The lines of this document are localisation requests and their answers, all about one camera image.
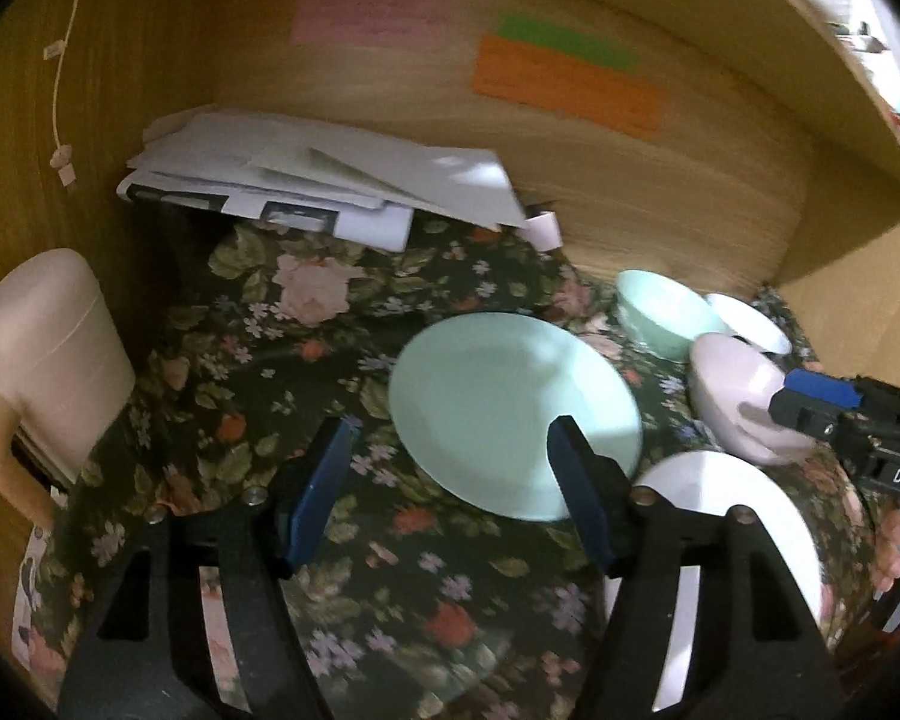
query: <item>floral tablecloth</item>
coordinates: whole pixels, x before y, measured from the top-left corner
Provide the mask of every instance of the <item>floral tablecloth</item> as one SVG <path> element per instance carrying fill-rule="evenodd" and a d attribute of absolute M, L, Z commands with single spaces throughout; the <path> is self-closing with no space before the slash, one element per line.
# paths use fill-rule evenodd
<path fill-rule="evenodd" d="M 620 370 L 643 415 L 640 470 L 713 447 L 688 408 L 684 366 L 635 351 L 612 298 L 512 234 L 423 213 L 398 255 L 239 223 L 170 310 L 149 371 L 27 569 L 31 621 L 15 635 L 31 674 L 55 695 L 101 577 L 146 507 L 221 506 L 299 457 L 325 415 L 351 415 L 362 423 L 352 473 L 317 560 L 283 586 L 336 717 L 567 717 L 604 627 L 601 578 L 572 525 L 495 517 L 443 491 L 400 445 L 386 388 L 400 349 L 428 324 L 532 314 Z M 756 305 L 794 339 L 787 364 L 815 365 L 779 297 L 764 290 Z M 835 645 L 871 595 L 869 510 L 824 451 L 768 474 L 816 539 L 821 628 Z M 238 706 L 218 586 L 205 579 L 218 683 Z"/>

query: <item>white cord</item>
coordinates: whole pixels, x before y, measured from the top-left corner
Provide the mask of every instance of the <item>white cord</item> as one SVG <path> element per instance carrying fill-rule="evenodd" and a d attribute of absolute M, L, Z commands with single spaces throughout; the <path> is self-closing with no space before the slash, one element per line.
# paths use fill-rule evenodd
<path fill-rule="evenodd" d="M 53 144 L 56 146 L 56 151 L 53 153 L 53 159 L 55 160 L 58 160 L 58 154 L 60 154 L 63 149 L 63 143 L 60 143 L 58 114 L 56 114 L 58 98 L 60 95 L 60 79 L 63 77 L 63 60 L 67 55 L 67 49 L 70 47 L 70 35 L 74 31 L 74 21 L 77 20 L 77 6 L 79 6 L 79 3 L 80 0 L 74 0 L 74 4 L 70 8 L 70 20 L 67 22 L 67 32 L 63 36 L 63 45 L 60 47 L 60 55 L 56 62 L 56 75 L 53 77 L 53 102 L 52 105 L 50 105 L 50 121 L 53 124 Z M 54 167 L 59 169 L 63 166 L 54 165 Z"/>
<path fill-rule="evenodd" d="M 63 36 L 63 50 L 60 59 L 56 62 L 56 76 L 53 79 L 53 109 L 50 115 L 53 119 L 53 143 L 60 148 L 60 132 L 56 126 L 56 99 L 60 94 L 60 76 L 63 75 L 63 58 L 67 55 L 67 47 L 70 45 L 70 33 L 74 30 L 74 21 L 77 18 L 77 6 L 80 0 L 74 0 L 74 6 L 70 9 L 70 21 L 67 23 L 67 33 Z"/>

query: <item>green sticky note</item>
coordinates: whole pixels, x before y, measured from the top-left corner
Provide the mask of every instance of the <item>green sticky note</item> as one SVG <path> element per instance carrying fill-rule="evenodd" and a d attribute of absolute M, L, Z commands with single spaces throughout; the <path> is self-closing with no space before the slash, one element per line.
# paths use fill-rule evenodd
<path fill-rule="evenodd" d="M 497 29 L 497 35 L 506 40 L 530 43 L 542 49 L 576 56 L 584 62 L 614 70 L 630 70 L 637 61 L 636 52 L 626 46 L 567 29 L 555 23 L 542 22 L 522 13 L 504 16 L 504 22 Z"/>

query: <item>pink sticky note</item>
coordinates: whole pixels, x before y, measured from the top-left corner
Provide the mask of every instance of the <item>pink sticky note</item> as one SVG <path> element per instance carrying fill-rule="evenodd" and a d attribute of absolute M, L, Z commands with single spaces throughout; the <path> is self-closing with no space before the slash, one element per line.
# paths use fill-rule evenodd
<path fill-rule="evenodd" d="M 452 0 L 296 0 L 290 40 L 399 49 L 444 41 Z"/>

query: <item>orange sticky note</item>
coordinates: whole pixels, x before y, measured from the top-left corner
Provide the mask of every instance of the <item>orange sticky note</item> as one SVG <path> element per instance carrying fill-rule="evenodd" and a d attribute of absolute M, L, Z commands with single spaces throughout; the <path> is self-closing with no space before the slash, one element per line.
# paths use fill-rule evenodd
<path fill-rule="evenodd" d="M 663 118 L 663 91 L 648 81 L 496 35 L 480 42 L 470 88 L 643 140 L 653 138 Z"/>

